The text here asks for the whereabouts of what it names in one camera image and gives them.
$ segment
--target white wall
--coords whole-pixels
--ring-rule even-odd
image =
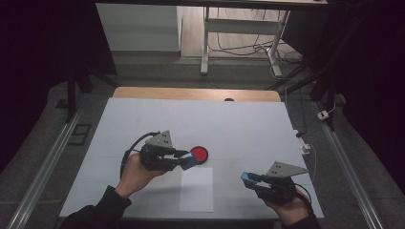
[[[181,8],[96,4],[111,51],[181,49]]]

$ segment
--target black sleeve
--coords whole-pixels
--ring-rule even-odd
[[[318,219],[314,214],[311,214],[305,219],[301,219],[289,227],[283,226],[284,229],[321,229]]]
[[[72,213],[63,221],[60,229],[113,229],[117,227],[131,200],[123,199],[115,188],[108,186],[101,201]]]

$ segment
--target hand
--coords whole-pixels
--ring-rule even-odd
[[[149,171],[141,163],[139,154],[128,157],[116,192],[123,198],[128,198],[144,188],[153,178],[165,174],[167,171]]]
[[[300,190],[297,189],[297,192],[307,198],[307,196],[304,195]],[[305,205],[304,201],[302,201],[298,197],[295,197],[292,202],[289,202],[282,206],[269,201],[265,201],[265,204],[267,205],[267,207],[274,209],[285,226],[290,226],[295,222],[301,219],[305,219],[309,216],[307,206]]]

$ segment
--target red circular object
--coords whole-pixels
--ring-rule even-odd
[[[204,164],[208,160],[208,151],[203,146],[196,146],[191,149],[191,152],[199,162],[199,165]]]

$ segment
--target wire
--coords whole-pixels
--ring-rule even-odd
[[[265,10],[265,13],[264,13],[264,15],[263,15],[263,19],[262,19],[262,20],[265,20],[265,15],[266,15],[266,10]],[[220,16],[220,9],[217,8],[217,18],[219,18],[219,16]],[[225,53],[229,53],[229,54],[233,54],[233,55],[241,55],[241,56],[243,56],[243,55],[252,55],[252,54],[255,54],[255,53],[259,52],[259,51],[262,49],[261,47],[256,47],[256,46],[262,46],[262,47],[263,47],[264,45],[266,45],[266,44],[271,44],[271,43],[273,42],[273,41],[268,41],[268,42],[265,42],[265,43],[256,45],[258,39],[259,39],[259,35],[256,37],[255,43],[254,43],[253,45],[241,46],[241,47],[233,47],[233,48],[223,48],[223,47],[221,46],[221,42],[220,42],[220,34],[217,32],[217,43],[218,43],[218,46],[220,47],[220,49],[219,49],[219,50],[212,49],[209,44],[208,44],[208,49],[211,50],[211,51],[213,51],[213,52],[225,52]],[[240,49],[245,49],[245,48],[253,48],[255,51],[254,51],[254,52],[248,52],[248,53],[235,53],[235,52],[230,52],[231,50],[240,50]]]
[[[256,10],[256,14],[252,18],[252,20],[256,20],[258,14],[259,14],[259,10]]]
[[[318,158],[316,157],[315,147],[312,144],[308,144],[308,145],[313,149],[313,154],[315,155],[315,165],[313,166],[313,175],[312,175],[312,178],[310,180],[310,181],[312,181],[312,184],[313,184],[313,181],[315,180],[315,175],[316,175],[316,165],[318,163]]]
[[[336,101],[333,101],[333,108],[330,110],[330,111],[328,111],[328,114],[329,113],[331,113],[331,112],[333,112],[333,110],[336,108]]]
[[[214,86],[217,89],[220,89],[220,87],[218,85],[214,84],[214,83],[208,82],[208,84]]]
[[[302,63],[302,60],[300,60],[300,59],[291,58],[291,59],[293,59],[293,60],[295,60],[295,61],[290,61],[290,60],[288,60],[288,59],[286,58],[286,55],[287,55],[287,54],[293,53],[293,52],[297,52],[297,51],[287,52],[287,53],[284,54],[284,57],[281,57],[280,52],[277,50],[276,53],[277,53],[278,56],[275,56],[275,57],[276,57],[276,59],[277,59],[278,61],[280,61],[280,63],[282,63],[282,64],[284,64],[284,65],[301,64],[301,63]]]
[[[310,197],[310,193],[308,192],[308,190],[307,190],[306,188],[304,188],[304,186],[302,186],[301,184],[297,184],[297,183],[294,183],[294,184],[295,184],[296,186],[298,186],[298,187],[304,189],[304,190],[307,192],[308,197],[309,197],[309,203],[312,204],[312,198]]]
[[[265,90],[274,90],[274,88],[276,88],[277,86],[279,86],[280,84],[283,84],[286,81],[289,81],[290,79],[292,79],[296,74],[300,73],[301,71],[303,71],[305,69],[305,65],[298,65],[297,67],[295,67],[289,74],[287,74],[285,77],[280,78],[280,77],[276,77],[276,79],[279,79],[280,81],[274,83],[273,85],[268,86],[267,88],[265,88]]]
[[[150,132],[148,134],[141,136],[140,138],[138,138],[138,140],[134,144],[132,144],[132,146],[129,148],[129,150],[125,151],[124,157],[122,158],[122,161],[121,161],[121,168],[119,170],[119,178],[122,177],[122,173],[124,172],[125,164],[126,164],[126,161],[129,157],[129,155],[131,154],[132,151],[135,150],[135,147],[138,145],[138,143],[140,143],[142,140],[144,140],[148,136],[155,136],[158,134],[160,134],[160,132]]]
[[[307,125],[307,131],[308,131],[309,127],[312,125],[312,123],[313,123],[315,120],[319,120],[318,116],[315,116],[315,117],[309,122],[309,124]]]

